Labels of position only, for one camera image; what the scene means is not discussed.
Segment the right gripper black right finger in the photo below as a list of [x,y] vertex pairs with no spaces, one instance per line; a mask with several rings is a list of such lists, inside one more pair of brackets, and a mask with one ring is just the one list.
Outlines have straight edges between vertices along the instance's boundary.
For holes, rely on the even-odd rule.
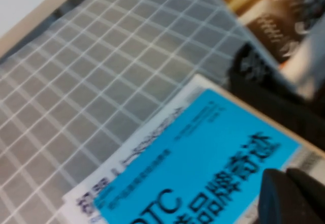
[[324,220],[324,184],[297,168],[289,168],[286,175],[295,183],[315,214]]

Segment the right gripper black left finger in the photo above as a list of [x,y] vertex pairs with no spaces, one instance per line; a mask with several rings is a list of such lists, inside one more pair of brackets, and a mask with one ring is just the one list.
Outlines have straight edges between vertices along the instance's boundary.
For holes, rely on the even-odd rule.
[[258,201],[258,223],[324,223],[293,181],[276,169],[263,172]]

